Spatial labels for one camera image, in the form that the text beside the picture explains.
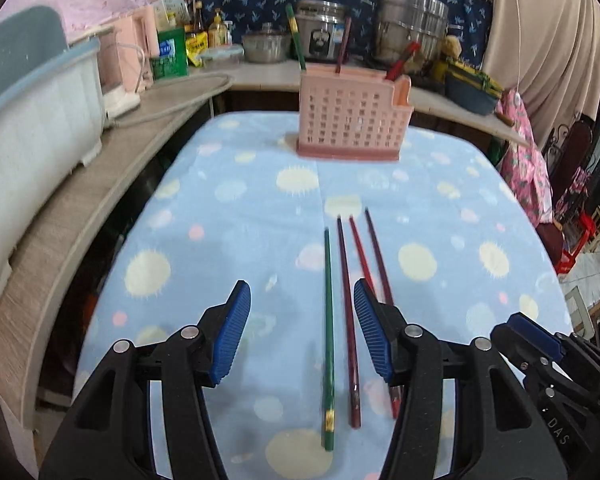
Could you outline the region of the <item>light blue planet tablecloth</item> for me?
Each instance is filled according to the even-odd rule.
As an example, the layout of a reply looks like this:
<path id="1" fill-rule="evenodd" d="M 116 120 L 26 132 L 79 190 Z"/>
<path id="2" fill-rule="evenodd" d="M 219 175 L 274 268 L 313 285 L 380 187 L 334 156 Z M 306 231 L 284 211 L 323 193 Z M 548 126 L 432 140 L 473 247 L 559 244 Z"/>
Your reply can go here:
<path id="1" fill-rule="evenodd" d="M 393 299 L 408 322 L 467 344 L 522 312 L 550 332 L 570 319 L 553 266 L 491 163 L 466 141 L 409 128 L 395 162 L 301 158 L 294 113 L 225 114 L 178 154 L 114 260 L 76 373 L 83 385 L 118 339 L 152 344 L 246 281 L 252 304 L 230 374 L 206 393 L 233 479 L 375 479 L 393 419 L 386 384 L 358 348 L 362 424 L 349 424 L 350 282 L 378 273 L 370 210 Z M 335 448 L 323 445 L 324 229 L 332 254 Z"/>

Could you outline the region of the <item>bright red chopstick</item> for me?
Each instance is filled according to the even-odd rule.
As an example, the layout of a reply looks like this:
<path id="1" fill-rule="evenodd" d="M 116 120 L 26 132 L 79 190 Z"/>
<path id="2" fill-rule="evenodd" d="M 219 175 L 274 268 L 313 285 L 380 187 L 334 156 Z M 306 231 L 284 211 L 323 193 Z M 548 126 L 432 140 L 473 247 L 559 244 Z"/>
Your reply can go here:
<path id="1" fill-rule="evenodd" d="M 370 274 L 370 267 L 368 266 L 368 262 L 366 259 L 366 255 L 364 252 L 364 247 L 362 244 L 362 240 L 360 234 L 358 234 L 358 228 L 355 224 L 355 218 L 353 216 L 349 217 L 349 226 L 353 235 L 354 244 L 356 247 L 356 252 L 358 253 L 358 261 L 360 262 L 363 278 L 367 282 L 368 286 L 372 292 L 375 291 L 374 281 L 372 278 L 372 274 Z M 390 405 L 391 405 L 391 415 L 393 418 L 397 418 L 400 412 L 400 402 L 401 402 L 401 393 L 400 389 L 389 387 L 388 388 Z"/>

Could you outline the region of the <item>maroon chopstick in basket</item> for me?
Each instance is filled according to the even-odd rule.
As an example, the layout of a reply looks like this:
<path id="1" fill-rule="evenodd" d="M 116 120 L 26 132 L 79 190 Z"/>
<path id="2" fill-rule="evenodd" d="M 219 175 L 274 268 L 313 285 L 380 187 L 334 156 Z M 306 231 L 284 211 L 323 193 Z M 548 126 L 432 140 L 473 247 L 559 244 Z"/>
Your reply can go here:
<path id="1" fill-rule="evenodd" d="M 339 52 L 338 52 L 335 74 L 341 73 L 341 69 L 342 69 L 344 60 L 346 59 L 347 48 L 348 48 L 350 33 L 351 33 L 351 27 L 352 27 L 352 18 L 350 16 L 346 16 L 346 21 L 344 22 L 342 41 L 341 41 Z"/>

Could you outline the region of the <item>wooden counter shelf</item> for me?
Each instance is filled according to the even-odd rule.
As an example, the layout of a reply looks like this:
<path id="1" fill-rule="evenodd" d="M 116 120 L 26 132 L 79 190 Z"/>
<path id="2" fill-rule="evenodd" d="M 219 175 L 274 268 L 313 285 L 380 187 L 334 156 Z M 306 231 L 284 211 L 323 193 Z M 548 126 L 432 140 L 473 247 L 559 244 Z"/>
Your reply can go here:
<path id="1" fill-rule="evenodd" d="M 33 430 L 44 354 L 76 270 L 135 170 L 174 139 L 187 113 L 106 134 L 94 162 L 65 180 L 20 240 L 0 301 L 0 399 L 11 424 Z"/>

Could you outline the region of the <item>dark maroon chopstick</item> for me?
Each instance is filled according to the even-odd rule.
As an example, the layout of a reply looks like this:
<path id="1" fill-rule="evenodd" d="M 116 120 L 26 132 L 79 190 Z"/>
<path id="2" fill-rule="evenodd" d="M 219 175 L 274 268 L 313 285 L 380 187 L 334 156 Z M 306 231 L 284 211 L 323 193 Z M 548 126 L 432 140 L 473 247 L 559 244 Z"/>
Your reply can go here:
<path id="1" fill-rule="evenodd" d="M 351 282 L 348 267 L 346 241 L 344 240 L 342 219 L 337 217 L 338 247 L 340 253 L 340 268 L 343 290 L 344 319 L 346 320 L 350 426 L 361 428 L 361 395 L 360 378 L 358 377 L 358 352 L 356 351 L 355 326 L 351 297 Z"/>

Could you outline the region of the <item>green box package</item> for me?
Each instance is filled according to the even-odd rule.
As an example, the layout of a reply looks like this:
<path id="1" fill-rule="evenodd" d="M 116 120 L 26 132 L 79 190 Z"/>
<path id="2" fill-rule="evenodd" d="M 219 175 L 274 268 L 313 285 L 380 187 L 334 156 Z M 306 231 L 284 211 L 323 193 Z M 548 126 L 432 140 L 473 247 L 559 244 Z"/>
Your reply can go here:
<path id="1" fill-rule="evenodd" d="M 155 80 L 186 77 L 188 63 L 185 47 L 185 30 L 172 28 L 158 32 L 159 55 L 150 59 Z"/>

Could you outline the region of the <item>yellow oil bottle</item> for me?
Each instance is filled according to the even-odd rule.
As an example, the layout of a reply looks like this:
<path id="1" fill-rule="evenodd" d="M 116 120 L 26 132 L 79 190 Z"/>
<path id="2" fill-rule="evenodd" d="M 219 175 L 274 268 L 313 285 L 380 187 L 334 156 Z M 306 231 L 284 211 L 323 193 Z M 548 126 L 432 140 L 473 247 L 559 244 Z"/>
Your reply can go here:
<path id="1" fill-rule="evenodd" d="M 230 45 L 230 33 L 222 17 L 222 10 L 216 8 L 208 29 L 210 48 L 227 47 Z"/>

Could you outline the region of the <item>pink floral garment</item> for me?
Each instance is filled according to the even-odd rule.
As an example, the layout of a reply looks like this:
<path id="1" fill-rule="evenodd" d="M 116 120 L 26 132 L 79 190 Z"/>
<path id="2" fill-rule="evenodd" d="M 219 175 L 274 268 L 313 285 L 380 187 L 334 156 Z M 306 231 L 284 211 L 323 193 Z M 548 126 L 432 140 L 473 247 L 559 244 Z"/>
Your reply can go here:
<path id="1" fill-rule="evenodd" d="M 521 95 L 506 90 L 496 110 L 514 122 L 517 136 L 527 143 L 510 144 L 500 173 L 532 226 L 553 222 L 552 187 L 546 161 L 535 143 L 531 122 Z"/>

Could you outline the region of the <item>silver rice cooker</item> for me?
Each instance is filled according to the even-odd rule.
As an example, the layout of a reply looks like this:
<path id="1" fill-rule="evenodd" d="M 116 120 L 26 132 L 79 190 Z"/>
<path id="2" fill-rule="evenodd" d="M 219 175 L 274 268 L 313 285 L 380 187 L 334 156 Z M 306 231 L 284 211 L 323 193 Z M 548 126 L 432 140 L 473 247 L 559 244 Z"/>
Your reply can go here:
<path id="1" fill-rule="evenodd" d="M 310 62 L 336 63 L 349 9 L 340 3 L 299 0 L 294 9 L 303 56 Z"/>

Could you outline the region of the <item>dark teal basin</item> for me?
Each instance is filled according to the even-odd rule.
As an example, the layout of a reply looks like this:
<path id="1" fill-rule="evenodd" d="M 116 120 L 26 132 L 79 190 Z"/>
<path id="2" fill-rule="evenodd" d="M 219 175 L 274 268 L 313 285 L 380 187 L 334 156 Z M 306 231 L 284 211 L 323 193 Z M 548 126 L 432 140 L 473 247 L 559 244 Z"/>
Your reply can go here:
<path id="1" fill-rule="evenodd" d="M 488 116 L 496 109 L 504 89 L 482 70 L 450 58 L 445 72 L 444 92 L 449 100 L 464 110 Z"/>

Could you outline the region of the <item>green chopstick in basket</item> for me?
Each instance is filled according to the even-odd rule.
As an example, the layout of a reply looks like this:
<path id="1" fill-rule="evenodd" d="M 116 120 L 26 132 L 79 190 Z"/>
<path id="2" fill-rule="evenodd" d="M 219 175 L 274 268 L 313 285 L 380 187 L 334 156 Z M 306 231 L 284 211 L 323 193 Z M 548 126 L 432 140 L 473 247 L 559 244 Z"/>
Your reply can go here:
<path id="1" fill-rule="evenodd" d="M 294 7 L 292 6 L 291 3 L 286 4 L 285 11 L 286 11 L 286 15 L 287 15 L 289 29 L 291 32 L 291 37 L 292 37 L 292 40 L 294 40 L 294 50 L 296 50 L 296 55 L 298 58 L 300 70 L 302 70 L 302 72 L 304 72 L 306 70 L 306 59 L 304 58 L 304 55 L 302 52 L 302 43 L 301 43 L 299 27 L 298 27 L 298 23 L 296 20 L 296 16 L 294 15 Z"/>

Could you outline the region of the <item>red chopstick in basket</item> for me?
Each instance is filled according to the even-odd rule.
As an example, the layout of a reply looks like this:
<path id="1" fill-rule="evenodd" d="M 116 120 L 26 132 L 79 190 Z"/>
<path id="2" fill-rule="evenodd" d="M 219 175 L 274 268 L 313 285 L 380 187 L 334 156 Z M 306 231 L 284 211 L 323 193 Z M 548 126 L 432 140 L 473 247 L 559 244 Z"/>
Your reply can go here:
<path id="1" fill-rule="evenodd" d="M 400 55 L 400 58 L 394 62 L 387 70 L 385 80 L 396 81 L 404 72 L 404 65 L 420 50 L 420 43 L 417 41 L 410 42 L 405 50 Z"/>

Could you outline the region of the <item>green chopstick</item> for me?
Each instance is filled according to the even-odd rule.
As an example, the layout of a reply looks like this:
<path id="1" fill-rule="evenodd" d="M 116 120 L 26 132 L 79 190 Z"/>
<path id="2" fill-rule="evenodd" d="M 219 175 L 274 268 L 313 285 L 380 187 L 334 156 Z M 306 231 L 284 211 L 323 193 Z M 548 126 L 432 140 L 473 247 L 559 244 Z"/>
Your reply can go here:
<path id="1" fill-rule="evenodd" d="M 294 40 L 294 50 L 296 50 L 296 55 L 298 58 L 300 70 L 302 70 L 302 72 L 304 72 L 306 70 L 306 59 L 304 58 L 304 55 L 302 52 L 302 43 L 301 43 L 299 27 L 298 27 L 298 23 L 296 20 L 296 16 L 294 15 L 294 7 L 292 6 L 291 3 L 286 4 L 285 11 L 286 11 L 286 15 L 287 15 L 289 29 L 291 32 L 291 37 L 292 37 L 292 40 Z"/>
<path id="2" fill-rule="evenodd" d="M 329 229 L 324 229 L 325 257 L 325 361 L 323 377 L 323 445 L 326 452 L 335 448 L 335 350 L 334 307 L 332 306 L 332 254 L 330 253 Z"/>

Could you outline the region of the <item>pink electric kettle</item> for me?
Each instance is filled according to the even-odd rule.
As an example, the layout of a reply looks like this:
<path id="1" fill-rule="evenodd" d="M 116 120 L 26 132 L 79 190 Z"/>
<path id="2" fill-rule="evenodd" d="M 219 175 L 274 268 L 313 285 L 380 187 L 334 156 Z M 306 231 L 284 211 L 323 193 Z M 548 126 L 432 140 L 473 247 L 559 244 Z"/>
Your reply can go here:
<path id="1" fill-rule="evenodd" d="M 158 32 L 152 6 L 141 6 L 111 20 L 114 50 L 118 57 L 123 87 L 142 93 L 154 84 L 152 58 L 158 58 Z"/>

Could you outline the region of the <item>large stainless steamer pot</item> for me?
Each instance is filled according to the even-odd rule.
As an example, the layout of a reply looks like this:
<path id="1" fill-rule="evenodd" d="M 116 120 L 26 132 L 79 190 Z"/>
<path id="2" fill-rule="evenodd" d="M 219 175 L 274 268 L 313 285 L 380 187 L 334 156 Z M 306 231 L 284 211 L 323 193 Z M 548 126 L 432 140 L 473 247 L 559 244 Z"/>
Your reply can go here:
<path id="1" fill-rule="evenodd" d="M 417 42 L 424 63 L 430 64 L 448 34 L 449 14 L 440 0 L 379 0 L 373 59 L 393 64 L 411 42 Z"/>

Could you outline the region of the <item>beige curtain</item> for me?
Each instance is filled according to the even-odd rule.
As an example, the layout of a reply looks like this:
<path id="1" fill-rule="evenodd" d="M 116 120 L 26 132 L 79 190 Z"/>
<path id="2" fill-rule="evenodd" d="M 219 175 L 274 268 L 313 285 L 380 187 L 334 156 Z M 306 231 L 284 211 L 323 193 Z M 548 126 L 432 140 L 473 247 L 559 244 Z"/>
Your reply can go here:
<path id="1" fill-rule="evenodd" d="M 597 0 L 491 0 L 482 70 L 518 91 L 534 140 L 600 104 L 600 4 Z"/>

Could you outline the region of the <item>pink plastic utensil basket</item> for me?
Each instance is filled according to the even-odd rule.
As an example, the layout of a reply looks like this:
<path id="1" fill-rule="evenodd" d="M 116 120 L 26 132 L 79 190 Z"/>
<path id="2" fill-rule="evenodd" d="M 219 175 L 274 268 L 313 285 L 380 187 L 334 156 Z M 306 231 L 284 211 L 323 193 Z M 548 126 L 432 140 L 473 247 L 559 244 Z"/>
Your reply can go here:
<path id="1" fill-rule="evenodd" d="M 411 78 L 370 68 L 309 64 L 299 91 L 297 152 L 303 157 L 394 162 L 414 107 Z"/>

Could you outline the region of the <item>red plastic stool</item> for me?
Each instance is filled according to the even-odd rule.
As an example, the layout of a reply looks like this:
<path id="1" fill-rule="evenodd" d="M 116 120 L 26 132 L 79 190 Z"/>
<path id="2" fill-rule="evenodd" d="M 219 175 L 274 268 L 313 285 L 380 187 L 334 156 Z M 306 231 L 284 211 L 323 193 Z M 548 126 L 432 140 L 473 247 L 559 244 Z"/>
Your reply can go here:
<path id="1" fill-rule="evenodd" d="M 576 264 L 578 255 L 596 234 L 596 226 L 592 217 L 584 210 L 572 217 L 562 226 L 564 244 L 562 254 L 555 271 L 558 275 L 568 274 Z"/>

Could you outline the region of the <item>blue white dish rack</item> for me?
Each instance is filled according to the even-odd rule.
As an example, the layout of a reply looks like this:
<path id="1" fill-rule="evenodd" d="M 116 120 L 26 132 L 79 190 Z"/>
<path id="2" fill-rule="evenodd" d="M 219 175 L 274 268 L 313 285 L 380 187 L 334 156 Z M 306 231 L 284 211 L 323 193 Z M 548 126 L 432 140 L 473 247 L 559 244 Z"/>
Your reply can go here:
<path id="1" fill-rule="evenodd" d="M 33 218 L 102 148 L 99 50 L 96 39 L 69 46 L 49 6 L 0 23 L 0 298 L 9 257 Z"/>

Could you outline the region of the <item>dark red chopstick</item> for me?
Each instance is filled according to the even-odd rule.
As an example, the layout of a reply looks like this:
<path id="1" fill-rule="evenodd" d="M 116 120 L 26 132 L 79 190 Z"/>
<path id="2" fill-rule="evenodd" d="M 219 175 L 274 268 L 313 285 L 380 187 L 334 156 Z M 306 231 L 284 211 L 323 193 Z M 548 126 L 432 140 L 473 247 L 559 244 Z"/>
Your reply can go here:
<path id="1" fill-rule="evenodd" d="M 372 245 L 374 248 L 374 254 L 378 266 L 378 272 L 382 287 L 382 292 L 384 293 L 385 303 L 389 306 L 394 305 L 394 299 L 392 294 L 391 285 L 388 279 L 388 273 L 385 266 L 385 260 L 382 256 L 381 247 L 379 244 L 379 240 L 377 237 L 376 229 L 374 226 L 372 215 L 370 214 L 370 210 L 368 208 L 365 209 L 365 219 L 368 227 L 368 232 L 370 232 L 370 239 L 372 240 Z"/>

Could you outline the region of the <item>yellow packet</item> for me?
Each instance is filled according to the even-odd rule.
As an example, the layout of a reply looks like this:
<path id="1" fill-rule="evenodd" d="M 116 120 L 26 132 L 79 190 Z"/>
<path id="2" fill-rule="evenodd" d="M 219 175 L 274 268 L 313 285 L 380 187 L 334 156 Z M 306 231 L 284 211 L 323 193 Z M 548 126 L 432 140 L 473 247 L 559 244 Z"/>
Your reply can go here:
<path id="1" fill-rule="evenodd" d="M 204 61 L 201 55 L 208 49 L 208 34 L 206 32 L 188 32 L 185 35 L 185 52 L 189 65 L 201 67 Z"/>

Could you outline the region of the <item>clear food container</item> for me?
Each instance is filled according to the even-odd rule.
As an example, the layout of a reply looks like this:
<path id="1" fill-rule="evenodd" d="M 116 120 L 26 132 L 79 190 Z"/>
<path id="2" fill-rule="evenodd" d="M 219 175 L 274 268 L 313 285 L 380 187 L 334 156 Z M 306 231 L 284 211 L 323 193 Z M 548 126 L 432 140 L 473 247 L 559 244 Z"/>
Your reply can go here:
<path id="1" fill-rule="evenodd" d="M 244 54 L 244 48 L 240 44 L 232 44 L 206 49 L 201 53 L 200 60 L 205 70 L 220 70 L 239 65 Z"/>

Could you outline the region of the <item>small steel pot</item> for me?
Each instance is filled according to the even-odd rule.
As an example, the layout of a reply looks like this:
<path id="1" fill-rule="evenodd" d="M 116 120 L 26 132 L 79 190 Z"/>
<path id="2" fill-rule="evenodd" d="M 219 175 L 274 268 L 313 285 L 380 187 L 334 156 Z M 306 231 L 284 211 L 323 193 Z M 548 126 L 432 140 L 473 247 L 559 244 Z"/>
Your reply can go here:
<path id="1" fill-rule="evenodd" d="M 278 64 L 288 58 L 291 36 L 286 30 L 264 23 L 260 30 L 242 36 L 245 60 L 252 64 Z"/>

